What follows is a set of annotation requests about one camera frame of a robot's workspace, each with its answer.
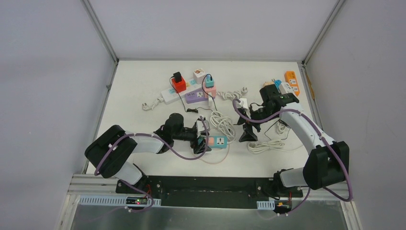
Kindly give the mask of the teal power strip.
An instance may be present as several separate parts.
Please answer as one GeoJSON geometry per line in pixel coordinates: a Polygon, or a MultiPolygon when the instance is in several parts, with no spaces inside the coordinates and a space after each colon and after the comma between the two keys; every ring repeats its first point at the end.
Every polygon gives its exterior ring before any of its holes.
{"type": "Polygon", "coordinates": [[[226,149],[228,139],[226,136],[209,136],[208,146],[212,149],[226,149]]]}

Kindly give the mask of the pink cube socket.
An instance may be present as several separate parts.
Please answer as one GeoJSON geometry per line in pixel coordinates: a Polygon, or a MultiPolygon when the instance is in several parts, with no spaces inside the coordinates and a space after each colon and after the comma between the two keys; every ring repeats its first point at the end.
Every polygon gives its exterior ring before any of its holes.
{"type": "Polygon", "coordinates": [[[211,87],[211,88],[207,88],[206,86],[205,86],[205,84],[203,85],[203,89],[204,89],[204,92],[203,92],[203,94],[204,94],[204,96],[205,96],[205,98],[209,98],[210,96],[209,95],[211,95],[213,98],[215,98],[216,97],[216,86],[213,86],[213,87],[211,87]]]}

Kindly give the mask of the purple power strip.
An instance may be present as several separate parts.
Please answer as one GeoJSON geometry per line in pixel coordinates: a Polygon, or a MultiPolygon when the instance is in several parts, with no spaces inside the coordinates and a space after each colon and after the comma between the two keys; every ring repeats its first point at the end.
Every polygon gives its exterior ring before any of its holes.
{"type": "Polygon", "coordinates": [[[206,94],[203,92],[203,90],[195,90],[185,94],[185,101],[187,104],[208,101],[208,98],[205,96],[206,94]]]}

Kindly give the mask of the teal charger plug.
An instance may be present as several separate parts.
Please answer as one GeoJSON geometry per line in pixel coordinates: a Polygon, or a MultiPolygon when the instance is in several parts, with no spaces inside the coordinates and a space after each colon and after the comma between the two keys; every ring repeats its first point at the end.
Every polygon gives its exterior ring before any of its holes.
{"type": "Polygon", "coordinates": [[[206,75],[204,80],[204,85],[206,88],[213,88],[214,87],[214,79],[211,75],[206,75]]]}

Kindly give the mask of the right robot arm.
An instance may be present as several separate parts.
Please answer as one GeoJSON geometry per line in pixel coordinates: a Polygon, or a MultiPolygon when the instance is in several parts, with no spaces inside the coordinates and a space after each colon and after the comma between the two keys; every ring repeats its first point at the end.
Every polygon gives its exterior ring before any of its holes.
{"type": "Polygon", "coordinates": [[[259,109],[248,107],[250,117],[243,113],[241,99],[233,99],[232,105],[240,119],[249,124],[261,125],[280,118],[299,138],[308,153],[302,168],[281,170],[274,174],[272,191],[284,196],[291,187],[308,187],[313,190],[346,182],[349,196],[352,187],[349,179],[350,149],[346,142],[335,141],[309,118],[293,92],[277,89],[275,84],[260,89],[262,104],[259,109]]]}

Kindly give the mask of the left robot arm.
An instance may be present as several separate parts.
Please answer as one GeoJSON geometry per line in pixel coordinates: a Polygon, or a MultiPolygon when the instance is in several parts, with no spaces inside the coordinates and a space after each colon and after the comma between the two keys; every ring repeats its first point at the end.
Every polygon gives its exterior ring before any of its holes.
{"type": "Polygon", "coordinates": [[[135,194],[145,190],[144,173],[128,162],[133,153],[162,154],[172,151],[178,157],[193,161],[201,158],[209,147],[210,125],[204,116],[200,116],[193,127],[185,127],[184,117],[172,113],[163,125],[151,134],[130,133],[119,125],[113,125],[85,150],[84,155],[95,167],[95,175],[103,178],[115,177],[127,182],[128,188],[135,194]],[[195,157],[185,157],[174,150],[176,140],[187,141],[195,157]]]}

